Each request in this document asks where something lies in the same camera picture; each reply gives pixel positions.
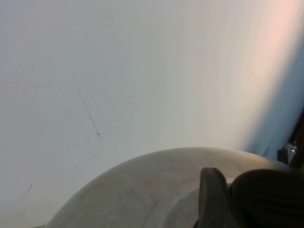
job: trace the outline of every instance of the dark object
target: dark object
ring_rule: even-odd
[[[253,170],[227,186],[215,168],[201,171],[195,228],[303,228],[304,178],[300,173]]]

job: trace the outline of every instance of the dark plastic piece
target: dark plastic piece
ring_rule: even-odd
[[[304,228],[304,179],[274,170],[254,170],[231,185],[234,213],[249,228]]]
[[[223,174],[200,174],[199,220],[194,228],[304,228],[304,178],[299,172],[253,170],[228,189]]]

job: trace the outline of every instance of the wall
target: wall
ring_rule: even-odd
[[[1,227],[47,222],[141,154],[246,150],[303,12],[301,0],[1,1]]]

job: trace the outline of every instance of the scratch mark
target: scratch mark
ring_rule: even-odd
[[[119,113],[119,117],[118,117],[118,119],[122,116],[122,114],[123,114],[123,110]]]
[[[155,206],[156,206],[156,202],[153,203],[153,205],[151,206],[150,210],[148,211],[146,217],[144,218],[144,221],[143,221],[143,223],[142,223],[142,228],[145,227],[146,222],[147,222],[147,220],[148,220],[148,217],[149,217],[149,215],[151,214],[151,212],[152,212],[152,210],[153,210],[153,208],[154,208]]]
[[[29,190],[30,190],[32,187],[33,187],[33,184],[30,185],[30,187],[28,188],[27,192],[23,195],[23,197],[20,199],[20,201],[24,199],[24,197],[28,194]]]
[[[93,125],[93,127],[94,127],[94,129],[95,129],[95,131],[96,131],[96,134],[98,135],[98,138],[99,138],[99,137],[100,137],[100,133],[99,133],[99,131],[98,131],[98,129],[97,129],[97,126],[96,126],[96,124],[95,124],[95,122],[94,122],[94,120],[93,120],[93,118],[92,118],[92,115],[91,115],[89,109],[88,109],[87,106],[86,106],[86,101],[84,100],[84,97],[82,96],[82,93],[81,93],[81,91],[80,91],[78,85],[77,85],[77,91],[78,91],[79,96],[80,96],[80,98],[81,98],[82,104],[83,104],[84,107],[85,107],[86,113],[88,114],[88,116],[89,116],[89,118],[90,118],[90,120],[91,120],[91,123],[92,123],[92,125]]]

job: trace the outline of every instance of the beige curved object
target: beige curved object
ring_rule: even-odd
[[[91,181],[47,228],[191,228],[198,218],[203,167],[220,169],[227,182],[252,169],[289,169],[247,152],[212,148],[154,152]]]

